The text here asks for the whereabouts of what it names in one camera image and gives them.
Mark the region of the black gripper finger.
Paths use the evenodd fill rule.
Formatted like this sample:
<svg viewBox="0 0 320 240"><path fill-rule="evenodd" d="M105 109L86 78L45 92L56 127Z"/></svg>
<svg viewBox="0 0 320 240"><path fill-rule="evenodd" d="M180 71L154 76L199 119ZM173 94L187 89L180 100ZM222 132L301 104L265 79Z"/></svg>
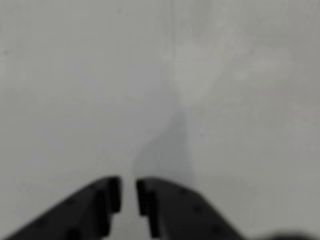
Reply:
<svg viewBox="0 0 320 240"><path fill-rule="evenodd" d="M197 192L161 178L136 182L139 212L156 240L242 240L243 236Z"/></svg>
<svg viewBox="0 0 320 240"><path fill-rule="evenodd" d="M6 237L8 240L103 240L122 207L122 180L104 177L73 193Z"/></svg>

